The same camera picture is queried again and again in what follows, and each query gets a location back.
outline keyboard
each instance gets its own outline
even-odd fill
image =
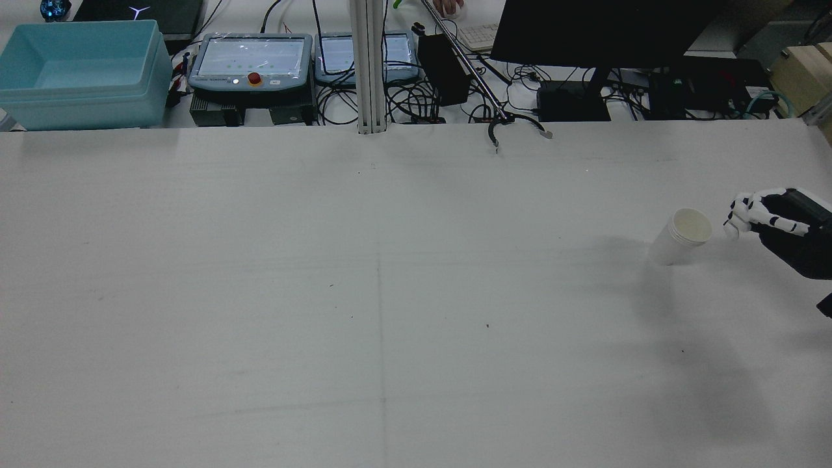
[[[457,39],[474,52],[491,50],[494,46],[494,37],[497,36],[497,26],[497,24],[481,24],[461,27],[457,31]]]

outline black power adapter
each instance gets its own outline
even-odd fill
[[[442,34],[420,37],[416,54],[428,81],[439,91],[440,106],[468,100],[471,77],[459,63],[447,37]]]

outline robotic hand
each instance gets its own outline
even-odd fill
[[[762,244],[815,280],[832,280],[832,206],[802,188],[776,188],[740,193],[723,223],[726,234],[760,234]],[[832,295],[818,308],[832,318]]]

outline desk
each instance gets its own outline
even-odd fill
[[[0,466],[827,467],[799,120],[0,134]]]
[[[81,0],[73,2],[73,10],[81,5]],[[349,21],[349,3],[345,0],[318,0],[318,9],[321,21],[321,28],[324,32],[343,32],[351,29]],[[271,2],[256,0],[225,0],[217,10],[214,20],[206,28],[210,32],[258,32],[263,21],[263,15]],[[208,0],[208,14],[217,5],[217,0]],[[501,0],[473,0],[473,4],[464,8],[457,18],[460,26],[472,26],[499,22],[503,10]],[[401,3],[398,9],[392,7],[388,10],[388,30],[409,30],[413,22],[418,21],[428,27],[428,33],[433,33],[433,19],[425,11],[419,0],[406,0]],[[0,2],[0,50],[5,47],[8,38],[11,36],[15,26],[27,22],[42,22],[40,12],[35,2]],[[309,0],[292,1],[283,0],[272,12],[268,22],[269,32],[283,32],[282,24],[285,23],[293,32],[304,32],[311,35],[316,34],[312,2]],[[189,49],[192,53],[198,47],[192,46]],[[547,67],[553,79],[566,79],[573,70],[571,67]],[[572,75],[573,80],[581,77],[582,72],[578,71]],[[506,87],[491,73],[486,79],[493,90],[501,99],[506,98]],[[468,104],[460,106],[445,107],[441,115],[451,123],[464,123],[468,116],[463,109],[470,111],[477,106],[478,98],[470,100]],[[512,104],[521,108],[532,108],[537,105],[536,95],[528,91],[520,83],[512,86]],[[191,98],[185,97],[176,107],[166,111],[161,127],[191,128],[195,123],[191,118],[188,108]],[[610,105],[612,115],[615,118],[630,119],[629,111],[621,102],[614,102]],[[328,106],[329,117],[335,121],[346,122],[355,116],[355,112],[348,107],[339,106],[337,103]],[[250,109],[246,113],[247,127],[271,127],[272,122],[266,109]]]

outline screen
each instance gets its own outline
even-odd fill
[[[198,74],[227,76],[258,72],[299,77],[305,64],[303,51],[304,40],[300,38],[214,38],[206,47]]]
[[[338,73],[349,70],[353,66],[353,38],[350,36],[322,37],[326,72]],[[408,37],[404,34],[388,34],[384,36],[384,60],[395,62],[415,63],[410,52]],[[405,69],[412,65],[390,63],[385,66],[388,70]]]
[[[664,67],[726,0],[506,0],[491,57],[564,67]]]

